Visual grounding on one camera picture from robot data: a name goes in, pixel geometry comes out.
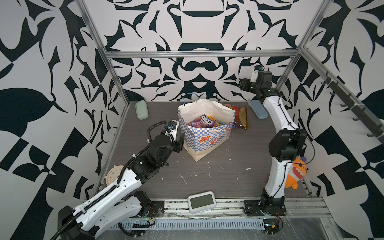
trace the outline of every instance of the blue rope handle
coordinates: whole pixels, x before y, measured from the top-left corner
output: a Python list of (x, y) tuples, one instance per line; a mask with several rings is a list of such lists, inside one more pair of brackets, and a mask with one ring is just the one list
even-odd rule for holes
[(191, 94), (191, 95), (195, 94), (197, 96), (197, 100), (199, 99), (199, 96), (196, 93), (186, 93), (186, 94), (184, 94), (184, 97), (183, 97), (184, 106), (185, 106), (185, 96), (188, 95), (188, 94)]
[(230, 127), (230, 128), (234, 128), (234, 127), (235, 127), (235, 124), (234, 124), (233, 122), (230, 122), (230, 123), (229, 123), (229, 124), (231, 124), (231, 125), (225, 124), (225, 123), (223, 123), (223, 122), (218, 122), (218, 123), (220, 123), (220, 124), (222, 124), (222, 125), (226, 125), (226, 126), (228, 126), (228, 127)]

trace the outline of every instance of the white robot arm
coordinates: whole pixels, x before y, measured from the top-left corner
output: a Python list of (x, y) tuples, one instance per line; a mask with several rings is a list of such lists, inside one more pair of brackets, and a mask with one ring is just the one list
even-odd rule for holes
[[(152, 140), (151, 130), (157, 126), (164, 126), (165, 130)], [(178, 127), (176, 120), (152, 125), (147, 131), (148, 145), (127, 161), (116, 181), (75, 208), (66, 206), (59, 211), (59, 231), (51, 240), (58, 236), (65, 240), (92, 240), (123, 219), (146, 215), (151, 200), (143, 191), (135, 192), (126, 201), (116, 204), (158, 173), (160, 167), (168, 166), (167, 159), (172, 152), (182, 150), (184, 134), (175, 141)]]
[(263, 189), (260, 201), (246, 200), (244, 212), (248, 216), (271, 215), (276, 212), (284, 215), (284, 188), (288, 171), (300, 155), (307, 133), (299, 129), (283, 107), (281, 93), (272, 88), (271, 72), (258, 71), (257, 77), (242, 79), (239, 87), (243, 91), (256, 94), (272, 118), (276, 128), (276, 136), (269, 143), (272, 156), (272, 167), (268, 182)]

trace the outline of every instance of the paper shopping bag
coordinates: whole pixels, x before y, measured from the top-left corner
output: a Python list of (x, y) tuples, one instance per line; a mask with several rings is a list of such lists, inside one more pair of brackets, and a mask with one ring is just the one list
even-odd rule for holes
[[(185, 133), (184, 148), (197, 162), (225, 142), (231, 133), (235, 111), (222, 104), (206, 99), (178, 107), (177, 115), (182, 132)], [(212, 116), (225, 125), (211, 128), (196, 128), (187, 125), (201, 115)]]

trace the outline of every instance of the patterned wallpaper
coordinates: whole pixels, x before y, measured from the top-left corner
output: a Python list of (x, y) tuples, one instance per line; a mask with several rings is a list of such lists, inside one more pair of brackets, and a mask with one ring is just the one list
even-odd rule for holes
[(50, 239), (88, 199), (124, 102), (72, 0), (0, 3), (2, 239)]
[[(380, 119), (384, 119), (384, 3), (335, 0), (309, 49)], [(324, 197), (344, 237), (384, 237), (384, 146), (301, 58), (283, 88), (286, 108), (316, 149), (308, 166), (315, 195)], [(312, 157), (311, 146), (305, 156)]]
[[(321, 0), (86, 0), (109, 51), (296, 49)], [(252, 66), (274, 82), (289, 57), (114, 59), (132, 101), (178, 101), (185, 93), (245, 101), (239, 78)]]

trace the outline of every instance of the stuffed animal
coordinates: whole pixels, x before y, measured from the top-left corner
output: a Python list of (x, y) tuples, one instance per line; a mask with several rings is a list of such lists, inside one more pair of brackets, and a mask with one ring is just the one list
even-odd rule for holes
[(307, 165), (299, 165), (300, 163), (303, 164), (307, 161), (305, 157), (302, 157), (301, 159), (296, 158), (294, 163), (289, 169), (287, 181), (285, 183), (285, 188), (292, 187), (293, 189), (297, 189), (297, 182), (300, 179), (303, 179), (307, 175)]

